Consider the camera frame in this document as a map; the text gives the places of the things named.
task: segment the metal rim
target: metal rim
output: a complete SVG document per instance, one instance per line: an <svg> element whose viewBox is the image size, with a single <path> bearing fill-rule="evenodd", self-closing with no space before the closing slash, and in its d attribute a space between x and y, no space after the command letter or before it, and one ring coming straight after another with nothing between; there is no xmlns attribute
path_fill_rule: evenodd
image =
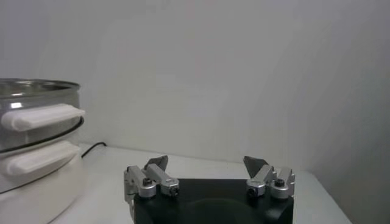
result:
<svg viewBox="0 0 390 224"><path fill-rule="evenodd" d="M33 93L6 93L6 87L10 85L40 85L47 89L44 91L37 91ZM59 80L44 80L44 79L0 79L0 99L19 98L19 97L34 97L45 95L62 95L75 92L79 90L80 85L74 82L59 81Z"/></svg>
<svg viewBox="0 0 390 224"><path fill-rule="evenodd" d="M44 142L48 142L48 141L54 140L56 138L61 138L62 136L65 136L65 135L67 135L69 133L72 133L72 132L76 131L83 124L84 124L84 118L80 117L79 123L77 123L72 128L68 129L67 131L61 132L61 133L59 133L57 135L54 135L54 136L51 136L51 137L48 137L48 138L44 138L42 140L38 140L38 141L35 141L35 142L27 143L27 144L24 144L24 145L20 145L20 146L8 148L8 149L0 149L0 154L11 152L11 151L15 151L15 150L19 150L19 149L23 149L23 148L32 147L32 146L35 146L35 145L42 144Z"/></svg>

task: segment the white cooker base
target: white cooker base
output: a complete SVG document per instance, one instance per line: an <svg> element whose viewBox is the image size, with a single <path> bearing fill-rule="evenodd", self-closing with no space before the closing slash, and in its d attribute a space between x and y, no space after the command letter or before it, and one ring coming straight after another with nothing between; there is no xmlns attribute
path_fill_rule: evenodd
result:
<svg viewBox="0 0 390 224"><path fill-rule="evenodd" d="M82 161L77 155L59 170L0 194L0 223L49 223L80 194L84 179Z"/></svg>

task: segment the bolt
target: bolt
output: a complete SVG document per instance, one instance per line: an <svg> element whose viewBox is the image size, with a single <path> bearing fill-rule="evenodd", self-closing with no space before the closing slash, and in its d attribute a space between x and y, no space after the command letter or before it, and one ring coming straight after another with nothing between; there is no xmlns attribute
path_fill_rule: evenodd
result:
<svg viewBox="0 0 390 224"><path fill-rule="evenodd" d="M148 185L151 185L151 184L152 184L152 180L149 179L149 178L144 178L144 179L142 180L142 185L143 185L143 186L148 186Z"/></svg>
<svg viewBox="0 0 390 224"><path fill-rule="evenodd" d="M275 186L276 187L284 187L285 186L285 181L282 179L276 179L275 180Z"/></svg>

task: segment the screw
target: screw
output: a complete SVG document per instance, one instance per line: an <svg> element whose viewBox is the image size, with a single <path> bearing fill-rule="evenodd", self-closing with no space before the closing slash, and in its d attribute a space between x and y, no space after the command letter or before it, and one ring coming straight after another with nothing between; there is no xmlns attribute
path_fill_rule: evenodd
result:
<svg viewBox="0 0 390 224"><path fill-rule="evenodd" d="M275 180L275 186L276 187L284 187L285 186L285 181L282 179L276 179Z"/></svg>
<svg viewBox="0 0 390 224"><path fill-rule="evenodd" d="M152 184L152 180L149 179L149 178L144 178L144 179L142 180L142 185L143 185L143 186L148 186L148 185L151 185L151 184Z"/></svg>
<svg viewBox="0 0 390 224"><path fill-rule="evenodd" d="M255 198L256 197L256 190L253 189L253 188L248 189L247 193L248 193L248 196L251 197L251 198Z"/></svg>
<svg viewBox="0 0 390 224"><path fill-rule="evenodd" d="M178 188L172 188L170 191L172 197L177 197L179 195L179 189Z"/></svg>

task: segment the stainless steel pot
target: stainless steel pot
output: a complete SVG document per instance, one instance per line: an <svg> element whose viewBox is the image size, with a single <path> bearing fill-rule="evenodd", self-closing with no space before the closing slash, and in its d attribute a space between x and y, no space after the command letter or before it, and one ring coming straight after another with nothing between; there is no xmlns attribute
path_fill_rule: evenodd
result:
<svg viewBox="0 0 390 224"><path fill-rule="evenodd" d="M0 79L0 153L74 132L82 125L79 88L63 81Z"/></svg>

